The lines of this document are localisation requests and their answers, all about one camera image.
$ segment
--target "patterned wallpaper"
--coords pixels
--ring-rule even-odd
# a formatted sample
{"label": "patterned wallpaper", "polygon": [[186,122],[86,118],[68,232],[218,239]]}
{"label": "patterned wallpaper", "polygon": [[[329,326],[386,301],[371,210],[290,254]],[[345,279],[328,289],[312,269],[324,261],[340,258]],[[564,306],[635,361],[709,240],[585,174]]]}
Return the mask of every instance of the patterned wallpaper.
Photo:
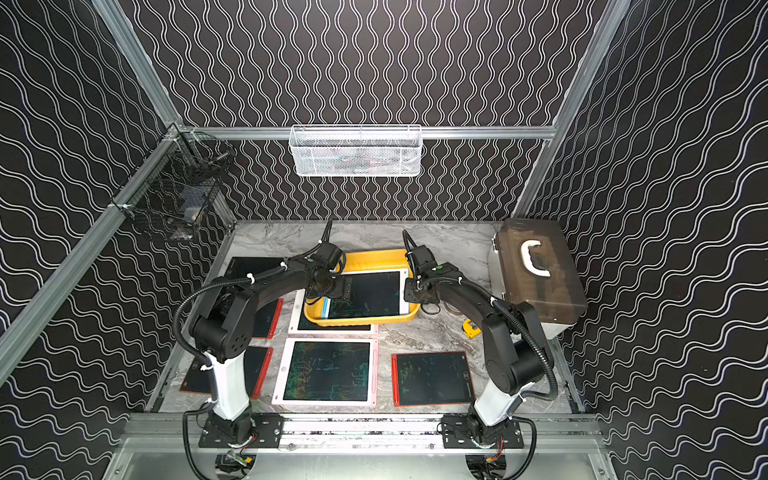
{"label": "patterned wallpaper", "polygon": [[0,2],[0,334],[165,131],[86,0]]}
{"label": "patterned wallpaper", "polygon": [[502,220],[540,140],[425,141],[418,177],[299,177],[287,142],[231,142],[222,191],[241,220]]}
{"label": "patterned wallpaper", "polygon": [[605,0],[121,0],[184,123],[545,125]]}
{"label": "patterned wallpaper", "polygon": [[541,189],[623,480],[768,475],[768,3],[635,0]]}
{"label": "patterned wallpaper", "polygon": [[0,478],[102,477],[173,349],[170,319],[224,237],[152,243],[124,225],[0,387]]}

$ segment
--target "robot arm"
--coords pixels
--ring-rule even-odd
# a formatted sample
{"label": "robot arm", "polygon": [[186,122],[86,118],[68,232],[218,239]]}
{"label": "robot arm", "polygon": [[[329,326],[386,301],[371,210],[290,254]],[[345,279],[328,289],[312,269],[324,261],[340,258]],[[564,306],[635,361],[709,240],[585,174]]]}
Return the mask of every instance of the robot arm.
{"label": "robot arm", "polygon": [[243,358],[256,312],[300,289],[306,289],[307,299],[349,297],[349,284],[340,275],[346,255],[328,241],[330,226],[329,220],[323,239],[309,252],[285,259],[280,267],[258,277],[250,276],[251,284],[238,288],[226,314],[215,310],[214,304],[221,289],[236,282],[216,279],[203,293],[200,314],[189,326],[197,348],[189,347],[196,350],[192,353],[198,358],[204,356],[204,369],[212,373],[211,399],[215,402],[210,413],[212,423],[232,446],[247,443],[252,434],[250,397],[243,381]]}
{"label": "robot arm", "polygon": [[[483,333],[485,368],[491,382],[469,409],[472,438],[479,445],[498,439],[503,424],[526,396],[551,400],[558,385],[552,371],[554,363],[541,321],[528,303],[512,305],[496,299],[482,286],[467,280],[450,264],[438,265],[432,251],[416,246],[403,231],[406,254],[414,277],[406,280],[404,297],[411,303],[444,301],[466,315]],[[511,334],[522,339],[513,342]],[[549,381],[547,394],[528,391],[542,376]]]}

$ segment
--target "cable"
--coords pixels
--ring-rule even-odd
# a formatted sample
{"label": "cable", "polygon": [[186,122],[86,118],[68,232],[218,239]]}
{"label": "cable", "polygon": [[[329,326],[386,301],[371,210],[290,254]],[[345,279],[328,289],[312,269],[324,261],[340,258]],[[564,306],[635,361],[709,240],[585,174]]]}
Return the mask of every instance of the cable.
{"label": "cable", "polygon": [[179,305],[179,307],[176,309],[176,313],[174,313],[174,318],[173,320],[171,320],[171,326],[173,327],[176,341],[179,342],[179,345],[181,345],[181,348],[183,348],[184,350],[187,350],[189,353],[194,355],[194,357],[200,360],[205,366],[212,365],[210,359],[206,357],[200,350],[190,345],[184,339],[184,335],[182,335],[181,333],[181,327],[182,327],[181,314],[184,311],[184,308],[190,303],[192,303],[192,300],[194,300],[198,295],[201,295],[202,293],[207,292],[208,290],[213,290],[215,288],[224,288],[226,286],[243,285],[244,283],[250,283],[250,278],[240,278],[237,280],[228,280],[224,282],[209,283],[208,285],[203,286],[200,289],[192,292],[191,295],[189,295],[187,298],[184,299],[183,302],[181,302],[181,305]]}
{"label": "cable", "polygon": [[208,402],[197,410],[187,410],[181,414],[181,438],[184,441],[184,454],[187,456],[187,463],[190,464],[192,473],[194,473],[194,475],[200,480],[210,479],[203,475],[203,472],[197,469],[197,465],[194,464],[194,460],[192,459],[192,449],[190,448],[189,425],[187,424],[187,419],[190,415],[195,415],[197,418],[198,415],[208,413],[214,407],[214,405],[215,404],[213,402]]}
{"label": "cable", "polygon": [[504,436],[499,435],[498,440],[496,440],[496,455],[493,455],[490,458],[485,459],[485,463],[491,463],[495,462],[502,456],[502,452],[504,451]]}
{"label": "cable", "polygon": [[277,268],[268,270],[262,273],[261,275],[255,276],[253,278],[239,278],[235,280],[224,280],[219,282],[213,282],[195,290],[187,298],[185,298],[183,302],[181,302],[181,305],[179,305],[179,307],[176,309],[176,312],[174,313],[174,318],[171,320],[171,327],[173,328],[176,341],[179,342],[179,345],[181,346],[181,348],[191,353],[196,359],[200,360],[203,363],[203,365],[205,366],[213,365],[207,356],[205,356],[199,349],[196,349],[195,347],[190,345],[189,342],[187,342],[184,339],[184,335],[182,335],[181,333],[181,327],[183,325],[183,323],[181,322],[181,314],[184,311],[184,309],[187,307],[187,305],[192,303],[192,300],[194,300],[199,295],[206,293],[208,290],[213,290],[216,288],[224,288],[227,286],[243,285],[246,283],[252,284],[260,280],[267,279],[271,276],[275,276],[278,273],[282,273],[283,271],[285,271],[285,268],[279,266]]}
{"label": "cable", "polygon": [[472,282],[471,280],[463,279],[463,278],[459,280],[456,278],[449,278],[446,276],[437,276],[429,280],[426,280],[424,283],[422,283],[419,289],[422,289],[428,286],[430,283],[437,283],[437,282],[450,282],[450,283],[458,283],[459,285],[467,285],[474,288],[478,292],[480,292],[480,294],[483,295],[487,300],[491,301],[491,304],[495,306],[499,312],[501,312],[504,318],[506,318],[513,325],[513,327],[518,332],[520,332],[520,336],[534,351],[534,353],[538,357],[538,361],[541,364],[542,369],[544,369],[544,374],[547,377],[547,381],[549,383],[549,392],[543,393],[543,392],[535,392],[531,390],[524,390],[523,392],[520,392],[520,396],[523,399],[526,399],[528,397],[535,397],[537,399],[551,401],[558,397],[558,380],[554,376],[554,371],[552,370],[552,367],[549,365],[549,361],[547,361],[547,354],[536,343],[536,340],[533,338],[533,335],[531,335],[528,329],[525,328],[525,324],[518,318],[518,316],[521,315],[519,311],[516,310],[515,313],[512,313],[506,308],[501,308],[498,305],[498,301],[496,302],[493,301],[495,300],[495,297],[493,297],[493,295],[491,295],[489,291],[487,291],[485,288],[478,285],[477,283]]}
{"label": "cable", "polygon": [[426,315],[437,315],[438,313],[441,312],[441,309],[440,309],[439,303],[436,303],[436,305],[437,305],[437,312],[427,312],[427,310],[424,308],[424,305],[422,305],[422,312],[425,313]]}
{"label": "cable", "polygon": [[329,218],[326,222],[326,229],[323,230],[323,236],[320,237],[323,242],[330,242],[331,240],[331,226],[333,225],[333,218]]}
{"label": "cable", "polygon": [[406,260],[408,261],[408,266],[411,267],[413,276],[416,276],[416,264],[413,259],[413,249],[416,248],[416,242],[413,241],[411,235],[405,229],[402,231],[402,242],[406,246]]}
{"label": "cable", "polygon": [[508,477],[502,477],[498,473],[493,473],[488,470],[488,474],[490,474],[491,477],[496,478],[497,480],[517,480],[520,478],[520,476],[525,472],[525,470],[528,468],[528,466],[531,464],[531,460],[533,460],[533,454],[536,451],[536,424],[533,420],[525,419],[523,417],[515,417],[512,416],[509,418],[510,420],[514,420],[515,422],[522,422],[527,423],[531,426],[531,447],[528,449],[528,454],[525,456],[525,460],[523,461],[523,464],[520,465],[520,468],[513,473],[512,475]]}

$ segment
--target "black mounting plate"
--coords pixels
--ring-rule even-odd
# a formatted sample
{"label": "black mounting plate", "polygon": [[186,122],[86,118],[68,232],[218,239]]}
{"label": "black mounting plate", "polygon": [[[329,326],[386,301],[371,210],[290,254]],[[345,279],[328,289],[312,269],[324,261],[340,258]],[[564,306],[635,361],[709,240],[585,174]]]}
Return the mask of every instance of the black mounting plate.
{"label": "black mounting plate", "polygon": [[[250,416],[253,430],[257,437],[248,446],[249,449],[276,449],[280,446],[280,438],[283,436],[283,424],[285,419],[276,413],[254,413]],[[229,438],[225,436],[212,422],[211,418],[205,421],[203,433],[197,446],[202,449],[227,449],[231,447],[227,443]]]}
{"label": "black mounting plate", "polygon": [[[444,415],[442,423],[442,447],[444,449],[476,449],[477,445],[461,432],[468,430],[468,415]],[[523,435],[520,424],[508,420],[501,435],[504,437],[505,449],[522,449]]]}

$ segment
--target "gray marble surface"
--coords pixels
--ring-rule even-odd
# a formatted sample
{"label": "gray marble surface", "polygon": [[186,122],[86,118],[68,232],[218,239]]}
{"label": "gray marble surface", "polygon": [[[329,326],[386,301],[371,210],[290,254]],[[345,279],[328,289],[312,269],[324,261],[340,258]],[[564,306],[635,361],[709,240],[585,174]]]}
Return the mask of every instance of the gray marble surface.
{"label": "gray marble surface", "polygon": [[[424,243],[439,262],[449,261],[459,267],[466,276],[482,285],[489,286],[486,257],[496,226],[490,223],[335,223],[331,241],[346,252],[402,248],[402,229],[407,228],[417,244]],[[323,233],[322,223],[245,223],[237,226],[232,247],[222,269],[223,273],[232,257],[283,257],[308,250]],[[258,400],[253,408],[258,412],[377,412],[377,413],[420,413],[420,412],[466,412],[467,405],[395,407],[392,400],[393,353],[445,352],[464,350],[467,352],[475,395],[479,396],[488,382],[483,367],[482,335],[468,339],[462,330],[465,317],[446,311],[434,316],[419,312],[409,323],[380,325],[376,338],[379,341],[379,368],[377,402],[374,409],[360,407],[323,406],[273,406],[271,403],[275,388],[283,347],[288,338],[288,323],[296,294],[283,298],[283,309],[277,323],[275,336],[271,340],[252,339],[252,346],[271,346],[274,351]],[[161,412],[181,412],[197,407],[204,401],[202,395],[179,392],[192,355],[184,354],[175,374],[171,377]],[[519,413],[570,413],[568,397],[562,378],[555,370],[560,383],[560,395],[553,402],[529,399]],[[538,391],[547,391],[546,380],[536,385]]]}

